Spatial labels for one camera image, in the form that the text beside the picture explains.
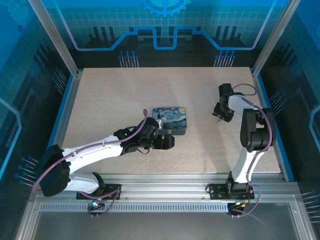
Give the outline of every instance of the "glass panel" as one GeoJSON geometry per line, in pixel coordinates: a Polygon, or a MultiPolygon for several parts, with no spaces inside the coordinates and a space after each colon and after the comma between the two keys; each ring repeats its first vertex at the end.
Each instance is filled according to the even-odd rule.
{"type": "Polygon", "coordinates": [[[0,239],[13,239],[70,73],[28,1],[1,1],[0,32],[0,239]]]}
{"type": "Polygon", "coordinates": [[[42,212],[35,240],[56,239],[221,239],[298,240],[289,204],[261,203],[251,216],[232,219],[226,213],[86,213],[42,212]]]}
{"type": "Polygon", "coordinates": [[[301,1],[261,70],[292,173],[319,222],[320,5],[301,1]]]}
{"type": "Polygon", "coordinates": [[[44,4],[80,68],[252,67],[286,2],[45,0],[44,4]]]}

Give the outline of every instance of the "blue trim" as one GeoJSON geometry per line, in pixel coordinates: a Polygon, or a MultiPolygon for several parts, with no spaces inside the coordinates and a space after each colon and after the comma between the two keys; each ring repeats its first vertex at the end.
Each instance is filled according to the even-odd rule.
{"type": "Polygon", "coordinates": [[[273,12],[273,9],[275,8],[276,2],[277,0],[274,0],[270,10],[267,14],[267,16],[265,17],[265,20],[263,21],[263,24],[259,30],[259,33],[253,43],[252,47],[222,47],[219,46],[213,39],[212,37],[206,32],[206,31],[197,31],[197,27],[196,26],[177,26],[175,27],[174,31],[173,31],[173,46],[158,46],[157,43],[157,32],[156,29],[153,26],[134,26],[133,27],[133,31],[129,31],[129,32],[125,32],[124,34],[121,35],[121,37],[111,46],[111,47],[100,47],[100,48],[80,48],[78,47],[72,33],[71,30],[65,20],[64,15],[62,14],[60,7],[58,6],[57,0],[53,0],[54,5],[56,7],[56,10],[63,22],[63,25],[70,37],[70,40],[74,46],[74,48],[78,51],[81,52],[92,52],[92,51],[113,51],[121,42],[122,40],[126,37],[126,36],[133,36],[133,35],[138,35],[138,30],[151,30],[152,31],[152,36],[153,36],[153,47],[156,50],[174,50],[177,47],[177,41],[178,41],[178,30],[192,30],[192,34],[193,35],[203,35],[217,50],[243,50],[243,51],[251,51],[253,49],[256,48],[258,41],[266,27],[267,22],[269,21],[269,17],[271,15],[271,13],[273,12]]]}
{"type": "Polygon", "coordinates": [[[311,112],[311,115],[310,115],[310,121],[309,121],[309,129],[310,129],[310,132],[312,134],[312,137],[313,137],[313,140],[316,144],[316,147],[318,148],[319,152],[320,152],[320,142],[319,142],[319,139],[318,139],[318,136],[316,134],[316,131],[314,130],[314,121],[315,121],[315,115],[316,113],[318,113],[320,111],[320,105],[316,106],[312,112],[311,112]]]}
{"type": "Polygon", "coordinates": [[[13,152],[16,144],[17,144],[19,135],[20,135],[20,133],[22,131],[22,123],[21,123],[20,114],[14,107],[12,107],[10,104],[8,104],[2,98],[0,98],[0,104],[3,104],[10,112],[12,112],[15,115],[16,121],[18,123],[18,129],[17,129],[17,131],[16,131],[16,133],[14,135],[14,138],[13,138],[13,140],[11,142],[11,145],[10,145],[10,147],[8,149],[8,152],[6,153],[6,156],[4,158],[3,164],[2,164],[1,169],[0,169],[0,180],[1,180],[2,176],[5,173],[5,170],[6,170],[6,167],[8,165],[8,162],[9,162],[9,159],[11,157],[11,154],[12,154],[12,152],[13,152]]]}
{"type": "Polygon", "coordinates": [[[67,101],[67,97],[68,97],[68,94],[69,94],[69,90],[70,90],[72,81],[73,81],[73,76],[72,76],[72,74],[70,74],[70,77],[69,77],[68,83],[66,85],[65,92],[64,92],[61,104],[60,104],[60,108],[59,108],[58,114],[57,114],[56,119],[55,119],[55,123],[54,123],[54,126],[53,126],[51,137],[49,139],[48,147],[50,147],[50,146],[52,146],[54,144],[54,139],[55,139],[57,131],[58,131],[60,119],[62,117],[62,113],[63,113],[65,105],[66,105],[66,101],[67,101]]]}
{"type": "MultiPolygon", "coordinates": [[[[266,91],[264,83],[262,82],[262,78],[260,76],[260,73],[258,74],[257,79],[259,81],[259,85],[261,87],[261,91],[262,91],[266,106],[268,108],[271,108],[271,104],[269,102],[267,91],[266,91]]],[[[288,176],[288,181],[289,182],[294,182],[295,178],[294,178],[294,175],[292,173],[292,170],[291,170],[291,167],[290,167],[290,164],[289,164],[288,156],[286,154],[284,143],[282,142],[277,123],[275,123],[275,135],[276,135],[276,139],[277,139],[278,144],[279,144],[280,153],[281,153],[281,156],[282,156],[282,159],[283,159],[283,164],[284,164],[284,168],[285,168],[285,169],[283,169],[283,171],[286,172],[286,174],[288,176]]]]}

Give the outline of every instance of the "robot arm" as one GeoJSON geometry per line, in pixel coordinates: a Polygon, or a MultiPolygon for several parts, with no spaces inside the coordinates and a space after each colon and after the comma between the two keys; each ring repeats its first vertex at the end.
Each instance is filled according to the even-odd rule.
{"type": "Polygon", "coordinates": [[[158,134],[160,122],[147,117],[141,127],[142,123],[143,121],[138,126],[120,129],[113,135],[84,146],[65,149],[60,149],[58,145],[50,146],[34,168],[37,178],[58,160],[74,154],[57,164],[40,181],[43,195],[51,197],[62,191],[79,191],[94,197],[101,196],[106,185],[100,175],[95,172],[77,173],[78,169],[106,158],[135,152],[138,148],[166,150],[175,145],[175,138],[171,134],[158,134]]]}
{"type": "MultiPolygon", "coordinates": [[[[258,160],[264,154],[264,152],[260,151],[268,145],[270,135],[267,122],[262,113],[251,105],[242,93],[234,92],[230,83],[224,83],[219,86],[219,96],[219,102],[214,108],[214,116],[227,123],[232,120],[234,113],[242,116],[240,142],[243,148],[234,169],[229,173],[225,186],[221,188],[222,193],[229,195],[228,199],[232,198],[231,195],[237,198],[237,192],[242,195],[248,191],[247,174],[250,181],[258,160]],[[256,159],[248,172],[255,156],[256,159]]],[[[262,111],[271,125],[271,146],[273,146],[276,140],[274,111],[270,108],[263,108],[262,111]]]]}

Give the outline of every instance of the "beige tabletop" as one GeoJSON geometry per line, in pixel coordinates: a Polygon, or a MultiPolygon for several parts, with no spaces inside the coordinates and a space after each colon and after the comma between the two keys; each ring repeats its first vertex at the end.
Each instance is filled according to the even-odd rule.
{"type": "MultiPolygon", "coordinates": [[[[212,115],[218,86],[253,84],[248,67],[85,68],[68,123],[63,148],[78,147],[140,123],[143,109],[184,107],[187,129],[175,136],[170,150],[154,150],[107,158],[81,168],[100,174],[227,173],[240,151],[241,117],[231,122],[212,115]]],[[[241,86],[237,92],[252,93],[241,86]]],[[[248,97],[259,103],[257,95],[248,97]]],[[[273,147],[255,172],[279,172],[273,147]]]]}

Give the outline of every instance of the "gear logo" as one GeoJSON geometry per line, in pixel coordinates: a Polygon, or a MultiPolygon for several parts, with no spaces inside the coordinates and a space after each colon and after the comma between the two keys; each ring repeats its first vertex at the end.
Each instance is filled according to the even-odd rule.
{"type": "Polygon", "coordinates": [[[27,0],[0,0],[0,7],[6,7],[11,17],[22,24],[28,19],[29,7],[27,0]]]}
{"type": "Polygon", "coordinates": [[[180,14],[180,10],[185,10],[187,4],[191,4],[191,0],[142,0],[145,10],[149,10],[151,14],[157,17],[162,15],[166,18],[174,14],[180,14]]]}

